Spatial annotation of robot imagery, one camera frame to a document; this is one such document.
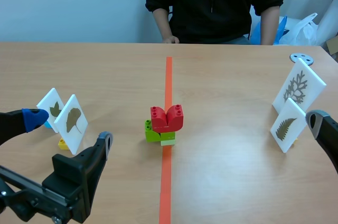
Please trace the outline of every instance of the blue bag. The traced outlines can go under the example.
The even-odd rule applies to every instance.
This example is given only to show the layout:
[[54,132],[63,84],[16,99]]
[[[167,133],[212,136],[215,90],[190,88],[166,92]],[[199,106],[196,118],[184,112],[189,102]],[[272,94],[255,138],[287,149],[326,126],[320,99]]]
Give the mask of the blue bag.
[[[283,18],[283,20],[280,22],[280,24],[278,26],[278,30],[277,30],[276,38],[275,38],[275,41],[274,41],[274,45],[275,44],[279,44],[279,40],[281,39],[281,37],[284,34],[284,29],[285,29],[285,26],[286,26],[286,22],[287,22],[287,16],[285,16]],[[257,26],[255,27],[255,29],[252,32],[250,43],[254,44],[254,45],[260,45],[260,22],[257,24]]]

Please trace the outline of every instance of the coral-shaped leaf print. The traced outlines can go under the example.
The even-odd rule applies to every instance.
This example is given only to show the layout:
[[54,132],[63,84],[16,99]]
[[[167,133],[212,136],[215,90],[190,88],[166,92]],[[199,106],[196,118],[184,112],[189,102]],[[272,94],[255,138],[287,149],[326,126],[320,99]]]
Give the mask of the coral-shaped leaf print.
[[55,117],[55,118],[57,118],[58,115],[61,112],[61,109],[59,109],[59,103],[56,102],[55,105],[54,105],[54,107],[50,107],[49,110],[50,110],[52,116]]
[[76,123],[80,117],[81,117],[81,111],[78,108],[72,108],[70,110],[70,112],[68,113],[68,117],[67,117],[67,133],[70,132],[70,130],[72,130],[72,128],[75,126],[77,130],[79,131],[79,133],[82,134],[82,132],[80,132],[80,130],[76,126]]
[[290,81],[290,84],[288,88],[285,90],[285,93],[283,95],[284,101],[287,100],[287,98],[291,98],[295,103],[301,104],[303,102],[303,99],[305,97],[305,94],[303,93],[303,89],[306,89],[307,87],[307,80],[302,81],[304,78],[303,71],[301,71],[300,74],[297,74],[296,80],[295,77]]
[[278,129],[276,131],[277,138],[279,138],[281,141],[283,141],[287,132],[288,132],[288,130],[289,130],[290,125],[295,120],[296,120],[296,118],[289,118],[289,119],[284,120],[280,124],[280,126],[278,127]]

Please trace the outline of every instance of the red lego brick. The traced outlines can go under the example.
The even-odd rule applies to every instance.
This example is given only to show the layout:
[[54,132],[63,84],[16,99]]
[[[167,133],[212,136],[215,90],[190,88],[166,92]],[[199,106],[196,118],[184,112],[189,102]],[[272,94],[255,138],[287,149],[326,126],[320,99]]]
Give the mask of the red lego brick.
[[177,104],[167,111],[167,123],[171,132],[177,132],[183,127],[183,110],[182,106]]
[[181,105],[172,106],[165,115],[165,120],[163,116],[165,113],[162,108],[152,107],[151,112],[153,131],[157,133],[177,132],[183,127],[183,110]]
[[151,118],[152,118],[153,131],[158,133],[156,128],[163,128],[163,127],[168,126],[167,118],[166,118],[165,112],[162,108],[151,107],[150,112],[151,112]]

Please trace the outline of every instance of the orange tape line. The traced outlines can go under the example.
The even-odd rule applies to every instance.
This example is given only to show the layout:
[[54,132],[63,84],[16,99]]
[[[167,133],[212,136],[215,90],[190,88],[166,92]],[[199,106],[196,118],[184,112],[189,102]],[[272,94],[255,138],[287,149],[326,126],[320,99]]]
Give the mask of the orange tape line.
[[164,111],[173,105],[173,58],[167,57],[165,66]]
[[[173,58],[167,57],[165,67],[165,112],[173,104]],[[161,192],[159,195],[159,224],[171,224],[171,146],[163,146]]]

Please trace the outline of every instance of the metal plate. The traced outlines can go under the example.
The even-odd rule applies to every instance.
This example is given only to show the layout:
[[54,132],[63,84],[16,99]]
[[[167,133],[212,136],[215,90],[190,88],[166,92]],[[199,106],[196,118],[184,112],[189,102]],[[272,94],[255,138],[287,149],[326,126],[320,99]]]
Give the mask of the metal plate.
[[303,61],[308,65],[311,66],[314,62],[313,58],[309,55],[303,53],[293,53],[290,55],[290,59],[292,62],[296,63],[297,59],[303,59]]

